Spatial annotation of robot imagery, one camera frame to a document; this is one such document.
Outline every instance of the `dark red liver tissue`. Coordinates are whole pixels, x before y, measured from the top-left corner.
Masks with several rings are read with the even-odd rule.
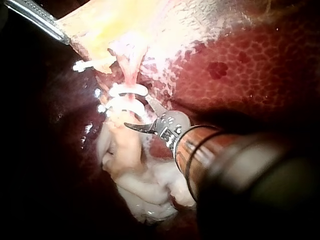
[[[319,25],[317,13],[304,9],[200,43],[181,65],[173,98],[192,111],[231,109],[265,122],[311,117],[320,95]]]

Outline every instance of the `blood spot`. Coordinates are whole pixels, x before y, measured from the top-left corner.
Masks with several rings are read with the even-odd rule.
[[[250,62],[250,58],[248,57],[248,55],[244,52],[244,51],[241,51],[239,54],[238,54],[238,58],[237,58],[240,63],[242,64],[246,64],[248,62]]]
[[[213,80],[218,80],[227,75],[228,65],[214,61],[209,63],[207,70]]]

